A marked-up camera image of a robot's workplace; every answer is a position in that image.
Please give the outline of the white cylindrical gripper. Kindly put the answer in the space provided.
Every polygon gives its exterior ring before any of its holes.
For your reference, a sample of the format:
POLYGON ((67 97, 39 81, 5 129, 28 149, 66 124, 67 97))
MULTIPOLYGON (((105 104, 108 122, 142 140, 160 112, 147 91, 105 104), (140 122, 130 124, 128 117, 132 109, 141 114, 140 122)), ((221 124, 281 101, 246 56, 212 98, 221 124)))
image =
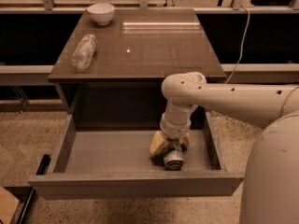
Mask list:
POLYGON ((149 153, 150 153, 151 157, 159 155, 163 152, 163 150, 168 145, 167 138, 179 139, 182 137, 181 144, 185 148, 188 148, 190 145, 190 136, 188 135, 190 126, 191 126, 190 121, 188 121, 185 124, 173 124, 166 119, 165 115, 162 115, 162 118, 160 121, 160 130, 161 131, 157 131, 153 135, 153 139, 149 146, 149 153))

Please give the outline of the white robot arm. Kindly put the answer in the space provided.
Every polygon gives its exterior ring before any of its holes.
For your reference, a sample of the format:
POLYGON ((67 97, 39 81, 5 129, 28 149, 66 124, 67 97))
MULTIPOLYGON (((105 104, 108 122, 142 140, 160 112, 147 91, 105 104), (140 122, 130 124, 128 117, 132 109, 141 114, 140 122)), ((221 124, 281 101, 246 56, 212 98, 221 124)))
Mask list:
POLYGON ((299 224, 299 90, 292 85, 210 84, 197 72, 162 83, 167 100, 152 157, 189 144, 196 107, 263 128, 249 154, 239 224, 299 224))

